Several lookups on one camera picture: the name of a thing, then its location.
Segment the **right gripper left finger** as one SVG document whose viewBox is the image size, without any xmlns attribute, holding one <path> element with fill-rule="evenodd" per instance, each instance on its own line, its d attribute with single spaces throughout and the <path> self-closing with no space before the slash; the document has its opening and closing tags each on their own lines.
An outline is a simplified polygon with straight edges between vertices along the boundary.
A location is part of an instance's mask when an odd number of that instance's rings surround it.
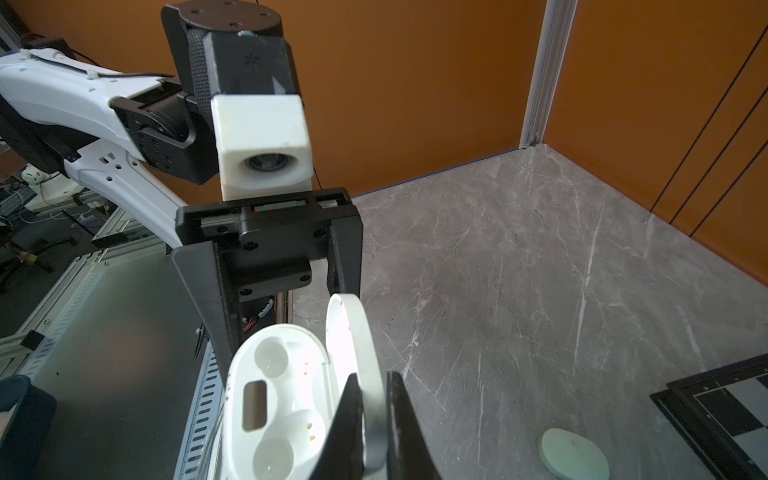
<svg viewBox="0 0 768 480">
<path fill-rule="evenodd" d="M 311 480 L 360 480 L 364 474 L 363 395 L 357 375 L 343 389 Z"/>
</svg>

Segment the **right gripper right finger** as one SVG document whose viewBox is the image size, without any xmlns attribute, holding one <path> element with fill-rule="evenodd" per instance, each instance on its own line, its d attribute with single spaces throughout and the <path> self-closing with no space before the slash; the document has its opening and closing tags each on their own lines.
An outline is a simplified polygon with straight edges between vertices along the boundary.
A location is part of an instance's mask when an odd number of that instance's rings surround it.
<svg viewBox="0 0 768 480">
<path fill-rule="evenodd" d="M 389 480 L 441 479 L 423 437 L 400 373 L 386 374 L 387 457 Z"/>
</svg>

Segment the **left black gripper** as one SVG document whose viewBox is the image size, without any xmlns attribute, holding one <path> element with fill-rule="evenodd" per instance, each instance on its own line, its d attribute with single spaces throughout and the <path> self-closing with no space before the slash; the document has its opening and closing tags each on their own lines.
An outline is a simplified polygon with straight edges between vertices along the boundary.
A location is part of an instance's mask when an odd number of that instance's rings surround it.
<svg viewBox="0 0 768 480">
<path fill-rule="evenodd" d="M 361 295 L 363 223 L 344 188 L 182 207 L 175 231 L 183 246 L 171 260 L 223 383 L 241 343 L 237 302 L 309 285 L 316 260 L 328 263 L 330 294 Z"/>
</svg>

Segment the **white earbud case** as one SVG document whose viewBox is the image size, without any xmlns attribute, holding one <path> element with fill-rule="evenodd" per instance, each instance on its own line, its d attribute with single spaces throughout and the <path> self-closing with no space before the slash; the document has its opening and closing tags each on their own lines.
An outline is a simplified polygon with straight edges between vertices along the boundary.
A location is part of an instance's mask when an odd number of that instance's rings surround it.
<svg viewBox="0 0 768 480">
<path fill-rule="evenodd" d="M 323 452 L 344 452 L 331 428 L 350 376 L 362 393 L 361 472 L 371 474 L 386 463 L 386 394 L 360 299 L 331 296 L 323 340 L 294 324 L 252 335 L 228 370 L 221 478 L 307 479 Z"/>
</svg>

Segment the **mint green earbud case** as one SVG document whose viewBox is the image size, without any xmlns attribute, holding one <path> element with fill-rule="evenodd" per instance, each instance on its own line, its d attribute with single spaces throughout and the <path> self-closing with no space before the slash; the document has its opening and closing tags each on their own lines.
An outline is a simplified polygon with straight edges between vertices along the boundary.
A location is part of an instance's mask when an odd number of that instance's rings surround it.
<svg viewBox="0 0 768 480">
<path fill-rule="evenodd" d="M 591 440 L 560 428 L 550 428 L 538 443 L 545 468 L 558 479 L 608 480 L 610 467 L 605 454 Z"/>
</svg>

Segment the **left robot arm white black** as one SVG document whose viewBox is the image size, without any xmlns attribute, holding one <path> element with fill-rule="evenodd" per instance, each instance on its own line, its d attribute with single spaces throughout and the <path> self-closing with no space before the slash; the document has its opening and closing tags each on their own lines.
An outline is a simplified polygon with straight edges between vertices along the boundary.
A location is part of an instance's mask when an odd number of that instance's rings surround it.
<svg viewBox="0 0 768 480">
<path fill-rule="evenodd" d="M 168 247 L 219 368 L 275 322 L 283 294 L 328 263 L 361 288 L 363 224 L 343 188 L 317 190 L 281 16 L 185 1 L 161 20 L 173 75 L 119 73 L 52 48 L 1 59 L 1 136 L 130 213 Z"/>
</svg>

